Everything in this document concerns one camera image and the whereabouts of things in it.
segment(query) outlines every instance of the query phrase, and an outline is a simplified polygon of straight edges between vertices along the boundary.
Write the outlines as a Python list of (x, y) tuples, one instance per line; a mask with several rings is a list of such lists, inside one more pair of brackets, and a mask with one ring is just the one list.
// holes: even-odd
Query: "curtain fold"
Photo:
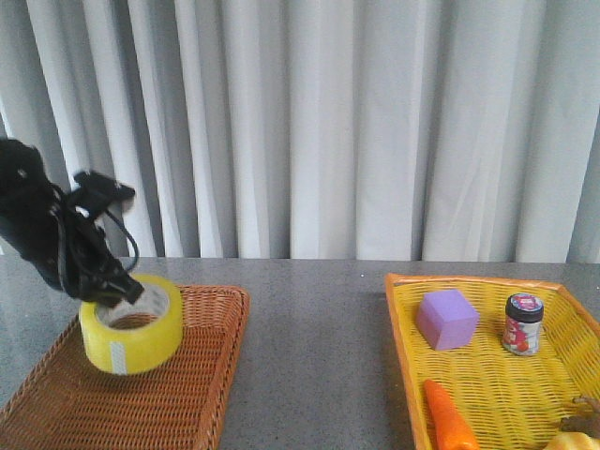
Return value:
[(599, 20), (574, 0), (6, 0), (0, 134), (63, 188), (133, 186), (144, 256), (600, 263)]

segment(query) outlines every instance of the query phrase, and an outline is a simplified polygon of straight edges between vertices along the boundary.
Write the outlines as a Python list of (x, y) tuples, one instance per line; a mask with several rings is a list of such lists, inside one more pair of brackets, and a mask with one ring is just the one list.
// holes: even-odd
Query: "wicker basket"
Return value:
[[(459, 289), (481, 317), (469, 345), (436, 352), (415, 325), (424, 293)], [(484, 277), (388, 274), (386, 291), (417, 450), (436, 448), (423, 381), (440, 382), (484, 450), (540, 450), (572, 398), (600, 398), (600, 326), (562, 286)], [(502, 345), (506, 298), (533, 293), (545, 303), (540, 352), (516, 356)]]
[(184, 340), (139, 375), (95, 369), (74, 319), (0, 411), (0, 448), (217, 448), (249, 296), (236, 287), (182, 286)]

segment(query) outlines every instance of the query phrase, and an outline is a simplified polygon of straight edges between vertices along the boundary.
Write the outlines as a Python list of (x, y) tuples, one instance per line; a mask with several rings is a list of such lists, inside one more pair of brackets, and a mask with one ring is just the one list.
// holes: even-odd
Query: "jar label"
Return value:
[(523, 356), (537, 353), (540, 330), (540, 322), (523, 323), (507, 317), (502, 337), (504, 348)]

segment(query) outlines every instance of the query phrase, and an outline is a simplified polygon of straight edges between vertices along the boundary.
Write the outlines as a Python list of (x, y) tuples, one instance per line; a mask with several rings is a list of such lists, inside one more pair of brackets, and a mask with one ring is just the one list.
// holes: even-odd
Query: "tape roll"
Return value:
[(183, 338), (183, 305), (179, 289), (169, 280), (135, 275), (144, 287), (134, 305), (114, 308), (82, 302), (80, 324), (90, 362), (117, 375), (140, 373), (169, 359)]

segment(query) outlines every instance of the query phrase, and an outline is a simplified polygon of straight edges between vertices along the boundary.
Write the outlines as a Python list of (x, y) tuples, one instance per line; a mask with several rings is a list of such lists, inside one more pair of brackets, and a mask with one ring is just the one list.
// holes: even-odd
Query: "granite table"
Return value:
[[(138, 273), (248, 290), (222, 450), (413, 449), (383, 277), (559, 282), (600, 320), (600, 264), (141, 258)], [(0, 256), (0, 404), (77, 313), (33, 266)]]

